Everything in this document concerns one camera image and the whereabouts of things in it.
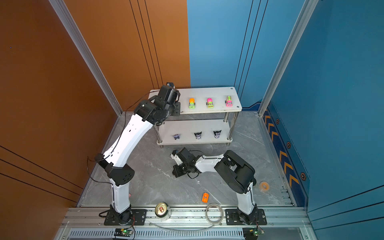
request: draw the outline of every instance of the black mounting plate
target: black mounting plate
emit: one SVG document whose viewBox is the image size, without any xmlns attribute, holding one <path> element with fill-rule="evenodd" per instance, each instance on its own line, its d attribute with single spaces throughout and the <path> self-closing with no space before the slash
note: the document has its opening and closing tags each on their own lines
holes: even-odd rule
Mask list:
<svg viewBox="0 0 384 240">
<path fill-rule="evenodd" d="M 143 226 L 145 222 L 145 218 L 147 217 L 147 210 L 146 209 L 132 209 L 131 210 L 132 215 L 135 217 L 135 226 Z M 129 220 L 129 222 L 124 226 L 131 226 L 133 223 L 133 220 Z M 111 214 L 111 211 L 107 212 L 107 216 L 105 217 L 104 221 L 105 226 L 116 226 L 119 225 L 119 220 L 115 218 L 113 214 Z"/>
<path fill-rule="evenodd" d="M 239 209 L 226 209 L 225 217 L 227 225 L 247 225 L 240 219 L 240 215 L 243 214 Z M 249 218 L 256 219 L 258 225 L 267 225 L 266 217 L 263 209 L 254 208 Z M 251 222 L 250 225 L 256 225 L 256 222 Z"/>
</svg>

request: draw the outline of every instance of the blue wall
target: blue wall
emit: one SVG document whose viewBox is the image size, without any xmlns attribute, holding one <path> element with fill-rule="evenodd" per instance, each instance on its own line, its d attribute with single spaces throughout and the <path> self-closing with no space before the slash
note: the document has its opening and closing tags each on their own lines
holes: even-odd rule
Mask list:
<svg viewBox="0 0 384 240">
<path fill-rule="evenodd" d="M 319 1 L 272 98 L 309 174 L 320 240 L 380 231 L 382 219 L 350 223 L 384 216 L 383 10 L 383 1 Z"/>
<path fill-rule="evenodd" d="M 188 0 L 191 87 L 263 98 L 304 0 Z"/>
</svg>

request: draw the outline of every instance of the robotic arm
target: robotic arm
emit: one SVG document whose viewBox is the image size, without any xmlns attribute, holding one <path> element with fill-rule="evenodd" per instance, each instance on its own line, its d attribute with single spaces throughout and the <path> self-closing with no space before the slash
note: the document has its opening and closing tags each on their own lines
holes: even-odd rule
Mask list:
<svg viewBox="0 0 384 240">
<path fill-rule="evenodd" d="M 134 110 L 128 125 L 115 143 L 95 160 L 105 169 L 112 184 L 113 200 L 109 214 L 126 225 L 131 219 L 129 201 L 129 182 L 135 171 L 127 165 L 132 150 L 153 126 L 160 125 L 167 117 L 180 115 L 180 93 L 173 83 L 161 87 L 158 95 L 143 100 Z M 189 172 L 217 172 L 234 190 L 238 198 L 239 215 L 246 224 L 254 224 L 255 201 L 252 199 L 252 185 L 256 184 L 255 170 L 233 151 L 228 150 L 219 156 L 195 157 L 187 149 L 173 151 L 171 157 L 176 161 L 173 174 L 180 177 Z"/>
</svg>

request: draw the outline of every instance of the lower shelf board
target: lower shelf board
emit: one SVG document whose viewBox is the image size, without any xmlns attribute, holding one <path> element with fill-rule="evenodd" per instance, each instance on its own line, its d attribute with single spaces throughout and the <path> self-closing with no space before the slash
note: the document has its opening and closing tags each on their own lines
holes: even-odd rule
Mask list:
<svg viewBox="0 0 384 240">
<path fill-rule="evenodd" d="M 214 131 L 221 130 L 219 138 L 215 138 Z M 196 132 L 202 132 L 201 139 L 197 140 Z M 204 143 L 227 143 L 229 135 L 229 122 L 223 119 L 208 120 L 182 120 L 165 121 L 159 128 L 162 139 L 158 145 L 179 145 L 179 144 L 204 144 Z M 180 134 L 180 139 L 175 140 L 173 135 Z"/>
</svg>

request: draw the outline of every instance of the gold can lid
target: gold can lid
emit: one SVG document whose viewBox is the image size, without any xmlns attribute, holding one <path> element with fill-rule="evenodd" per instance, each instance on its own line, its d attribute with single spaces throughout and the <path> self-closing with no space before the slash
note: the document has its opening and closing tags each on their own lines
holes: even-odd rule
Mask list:
<svg viewBox="0 0 384 240">
<path fill-rule="evenodd" d="M 167 204 L 165 202 L 160 202 L 156 205 L 155 214 L 159 217 L 167 213 Z"/>
</svg>

